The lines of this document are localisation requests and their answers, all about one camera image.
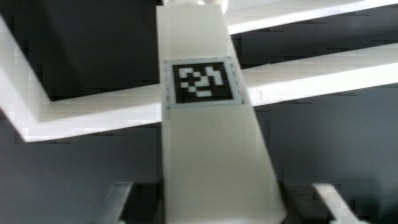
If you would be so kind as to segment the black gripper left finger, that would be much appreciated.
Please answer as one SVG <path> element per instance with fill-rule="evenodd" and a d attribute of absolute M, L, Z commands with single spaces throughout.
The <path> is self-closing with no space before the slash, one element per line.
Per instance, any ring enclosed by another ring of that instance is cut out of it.
<path fill-rule="evenodd" d="M 162 184 L 116 182 L 95 224 L 164 224 Z"/>

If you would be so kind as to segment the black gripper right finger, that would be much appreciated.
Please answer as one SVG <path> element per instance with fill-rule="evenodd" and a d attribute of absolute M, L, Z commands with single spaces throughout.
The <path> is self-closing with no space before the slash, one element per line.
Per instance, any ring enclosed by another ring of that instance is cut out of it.
<path fill-rule="evenodd" d="M 279 184 L 288 215 L 283 224 L 372 224 L 352 212 L 333 184 Z"/>

